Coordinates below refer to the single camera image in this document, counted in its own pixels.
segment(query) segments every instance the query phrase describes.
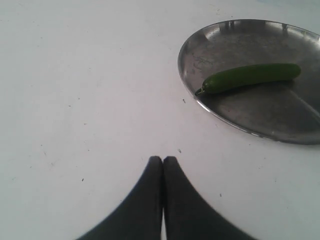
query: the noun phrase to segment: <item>white surface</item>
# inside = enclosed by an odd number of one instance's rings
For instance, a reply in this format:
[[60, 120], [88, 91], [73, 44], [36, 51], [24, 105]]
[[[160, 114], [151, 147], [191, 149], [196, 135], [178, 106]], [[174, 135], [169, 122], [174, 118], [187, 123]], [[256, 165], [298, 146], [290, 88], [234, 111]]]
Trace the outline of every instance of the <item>white surface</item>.
[[226, 125], [177, 70], [181, 45], [204, 26], [258, 18], [320, 33], [319, 10], [315, 0], [2, 0], [0, 239], [79, 237], [151, 155], [177, 156], [254, 237], [319, 239], [320, 147]]

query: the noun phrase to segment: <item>cucumber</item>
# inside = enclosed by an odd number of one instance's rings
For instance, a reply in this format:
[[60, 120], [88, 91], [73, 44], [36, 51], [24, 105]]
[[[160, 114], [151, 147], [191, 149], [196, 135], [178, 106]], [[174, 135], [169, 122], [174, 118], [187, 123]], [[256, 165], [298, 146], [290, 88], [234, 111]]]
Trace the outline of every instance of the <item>cucumber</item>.
[[195, 92], [217, 94], [241, 86], [292, 80], [298, 77], [301, 68], [293, 63], [269, 63], [241, 66], [209, 76]]

